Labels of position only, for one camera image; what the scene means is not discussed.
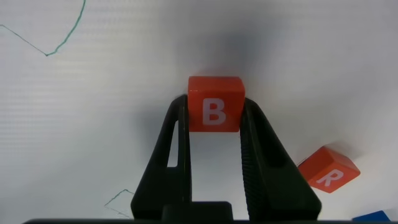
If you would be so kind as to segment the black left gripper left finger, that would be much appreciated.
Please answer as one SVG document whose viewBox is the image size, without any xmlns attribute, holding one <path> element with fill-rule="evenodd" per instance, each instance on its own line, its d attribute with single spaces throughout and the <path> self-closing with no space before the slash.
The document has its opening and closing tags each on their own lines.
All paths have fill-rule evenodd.
<svg viewBox="0 0 398 224">
<path fill-rule="evenodd" d="M 169 167 L 175 125 L 178 126 L 177 165 Z M 192 170 L 188 96 L 174 99 L 165 115 L 155 148 L 131 201 L 135 219 L 160 220 L 166 205 L 192 201 Z"/>
</svg>

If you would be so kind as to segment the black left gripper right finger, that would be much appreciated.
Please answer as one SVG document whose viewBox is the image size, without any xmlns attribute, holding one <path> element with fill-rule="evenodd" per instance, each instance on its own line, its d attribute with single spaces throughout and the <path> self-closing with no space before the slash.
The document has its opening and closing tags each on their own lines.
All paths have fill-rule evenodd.
<svg viewBox="0 0 398 224">
<path fill-rule="evenodd" d="M 249 98 L 244 102 L 240 140 L 250 221 L 317 220 L 322 203 L 259 105 Z"/>
</svg>

